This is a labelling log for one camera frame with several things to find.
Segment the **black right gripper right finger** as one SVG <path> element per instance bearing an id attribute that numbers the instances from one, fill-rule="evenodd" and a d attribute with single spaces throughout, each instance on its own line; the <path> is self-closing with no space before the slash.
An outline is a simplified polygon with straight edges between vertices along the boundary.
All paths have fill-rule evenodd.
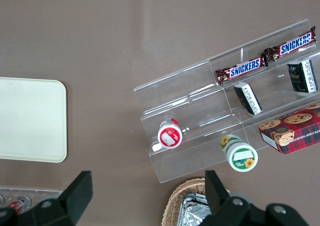
<path id="1" fill-rule="evenodd" d="M 230 196 L 214 170 L 205 172 L 205 197 L 211 215 L 200 225 L 307 225 L 291 206 L 271 203 L 261 210 L 242 197 Z"/>

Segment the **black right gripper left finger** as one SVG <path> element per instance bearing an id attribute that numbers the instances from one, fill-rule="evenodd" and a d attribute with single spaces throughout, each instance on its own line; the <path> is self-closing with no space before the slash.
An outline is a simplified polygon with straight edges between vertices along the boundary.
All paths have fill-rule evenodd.
<path id="1" fill-rule="evenodd" d="M 46 199 L 17 214 L 13 208 L 0 210 L 1 225 L 76 225 L 93 197 L 91 171 L 82 171 L 57 199 Z"/>

